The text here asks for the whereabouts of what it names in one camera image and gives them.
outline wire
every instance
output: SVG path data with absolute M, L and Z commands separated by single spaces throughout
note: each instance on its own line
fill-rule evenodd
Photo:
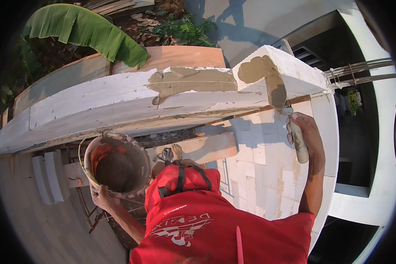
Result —
M 82 161 L 81 161 L 81 145 L 82 145 L 82 143 L 84 143 L 84 141 L 85 141 L 86 139 L 87 139 L 87 138 L 84 138 L 84 139 L 79 143 L 79 148 L 78 148 L 79 163 L 81 164 L 81 168 L 82 168 L 82 170 L 84 171 L 86 177 L 90 180 L 90 182 L 92 182 L 95 186 L 100 187 L 100 185 L 98 184 L 98 182 L 95 181 L 94 179 L 92 179 L 92 178 L 88 175 L 88 173 L 86 172 L 84 166 L 82 165 Z

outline man's foot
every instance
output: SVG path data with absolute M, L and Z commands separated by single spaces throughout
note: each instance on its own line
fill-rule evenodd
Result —
M 182 147 L 177 144 L 173 144 L 173 145 L 171 145 L 171 149 L 173 152 L 173 160 L 181 161 L 182 160 Z

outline red t-shirt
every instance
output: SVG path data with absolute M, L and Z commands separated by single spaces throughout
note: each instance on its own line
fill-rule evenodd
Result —
M 166 167 L 148 189 L 147 230 L 145 239 L 132 251 L 132 264 L 238 263 L 237 226 L 244 263 L 307 262 L 313 214 L 268 221 L 236 209 L 221 196 L 216 169 L 205 170 L 211 191 L 186 191 L 159 199 L 158 187 L 175 189 L 175 167 Z M 194 169 L 185 168 L 184 189 L 206 188 L 206 184 L 196 184 L 198 176 Z

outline mortar bucket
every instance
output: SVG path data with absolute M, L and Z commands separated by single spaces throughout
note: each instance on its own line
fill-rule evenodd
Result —
M 113 197 L 133 198 L 145 193 L 151 179 L 147 151 L 128 135 L 107 134 L 95 138 L 86 148 L 85 172 L 99 189 L 107 185 Z

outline printed logo on shirt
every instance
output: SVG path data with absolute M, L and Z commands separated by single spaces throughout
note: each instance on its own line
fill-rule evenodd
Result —
M 156 237 L 171 237 L 170 240 L 174 244 L 178 246 L 190 247 L 190 240 L 193 238 L 195 231 L 204 228 L 204 225 L 211 223 L 211 220 L 214 219 L 211 219 L 208 213 L 201 214 L 200 216 L 175 216 L 164 219 L 163 222 L 156 225 L 150 235 Z

